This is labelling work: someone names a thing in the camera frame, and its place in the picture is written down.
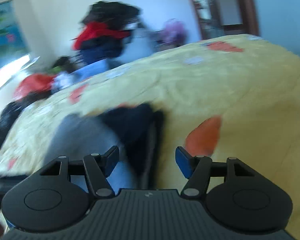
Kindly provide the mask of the grey and navy child sweater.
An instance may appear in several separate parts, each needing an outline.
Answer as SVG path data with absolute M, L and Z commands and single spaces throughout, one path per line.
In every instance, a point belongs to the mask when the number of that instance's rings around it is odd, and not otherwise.
M 119 161 L 107 178 L 113 190 L 152 190 L 164 121 L 163 111 L 148 103 L 113 108 L 99 115 L 69 114 L 56 128 L 43 165 L 60 155 L 70 161 L 93 153 L 103 155 L 116 146 Z

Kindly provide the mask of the black patterned clothes heap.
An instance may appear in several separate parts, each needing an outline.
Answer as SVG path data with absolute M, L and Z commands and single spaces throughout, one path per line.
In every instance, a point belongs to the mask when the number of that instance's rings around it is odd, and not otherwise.
M 24 98 L 10 102 L 0 114 L 0 149 L 11 129 L 14 122 L 17 120 L 22 111 L 32 103 L 47 99 L 52 93 L 45 92 L 31 92 Z

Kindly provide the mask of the yellow carrot print quilt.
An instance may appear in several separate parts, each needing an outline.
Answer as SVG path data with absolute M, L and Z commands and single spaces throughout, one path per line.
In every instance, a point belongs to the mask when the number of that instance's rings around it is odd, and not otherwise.
M 222 116 L 215 161 L 236 157 L 293 201 L 287 230 L 300 239 L 300 57 L 248 35 L 215 38 L 235 52 L 197 42 L 156 53 L 37 101 L 21 113 L 0 150 L 0 175 L 37 171 L 62 119 L 148 102 L 165 113 L 155 183 L 181 189 L 175 148 L 205 119 Z

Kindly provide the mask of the orange plastic bag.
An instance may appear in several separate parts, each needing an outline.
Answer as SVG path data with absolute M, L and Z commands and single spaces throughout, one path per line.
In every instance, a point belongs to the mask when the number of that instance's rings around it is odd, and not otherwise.
M 55 75 L 31 74 L 19 83 L 13 93 L 13 100 L 20 100 L 30 93 L 50 91 Z

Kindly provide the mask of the light blue knit garment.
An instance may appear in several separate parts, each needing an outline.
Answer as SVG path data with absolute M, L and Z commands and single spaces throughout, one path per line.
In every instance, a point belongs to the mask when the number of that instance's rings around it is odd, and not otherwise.
M 103 59 L 92 64 L 86 65 L 78 70 L 74 71 L 72 74 L 75 77 L 76 82 L 81 82 L 94 75 L 101 74 L 108 70 L 107 60 Z

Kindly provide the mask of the navy garment in pile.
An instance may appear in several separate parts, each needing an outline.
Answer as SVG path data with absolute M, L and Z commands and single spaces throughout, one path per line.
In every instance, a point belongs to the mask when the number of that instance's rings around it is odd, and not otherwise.
M 113 59 L 122 54 L 123 40 L 104 37 L 104 39 L 97 38 L 95 41 L 84 41 L 79 51 L 83 62 L 86 64 Z

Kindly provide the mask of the red jacket on pile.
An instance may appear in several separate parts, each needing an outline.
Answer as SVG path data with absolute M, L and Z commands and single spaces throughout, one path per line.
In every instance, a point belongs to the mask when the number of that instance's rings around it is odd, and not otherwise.
M 89 22 L 79 36 L 75 38 L 72 48 L 73 50 L 80 50 L 84 41 L 103 36 L 109 36 L 118 40 L 129 37 L 130 32 L 127 30 L 111 30 L 106 23 L 92 21 Z

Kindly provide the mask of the purple plastic bag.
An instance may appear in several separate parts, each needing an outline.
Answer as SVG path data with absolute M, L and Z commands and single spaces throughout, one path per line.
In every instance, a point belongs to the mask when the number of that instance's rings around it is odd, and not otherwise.
M 176 19 L 168 20 L 161 31 L 161 39 L 165 44 L 182 46 L 185 44 L 186 37 L 187 32 L 183 22 Z

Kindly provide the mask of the black garment on pile top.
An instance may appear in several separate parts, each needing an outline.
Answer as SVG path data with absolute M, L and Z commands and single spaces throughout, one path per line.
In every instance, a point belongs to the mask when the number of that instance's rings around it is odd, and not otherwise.
M 105 23 L 109 29 L 121 30 L 139 18 L 141 9 L 121 2 L 99 1 L 90 6 L 90 11 L 81 20 L 87 25 L 90 22 Z

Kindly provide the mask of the lotus flower wall painting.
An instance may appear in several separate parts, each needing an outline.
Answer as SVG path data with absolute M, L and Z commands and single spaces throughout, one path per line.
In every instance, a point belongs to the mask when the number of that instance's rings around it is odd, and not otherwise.
M 29 53 L 19 27 L 13 1 L 0 3 L 0 69 Z

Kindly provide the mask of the brown wooden door frame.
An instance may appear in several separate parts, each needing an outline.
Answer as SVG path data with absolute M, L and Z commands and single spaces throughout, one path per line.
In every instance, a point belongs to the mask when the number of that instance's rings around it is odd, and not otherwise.
M 224 35 L 259 35 L 254 0 L 190 0 L 202 40 Z

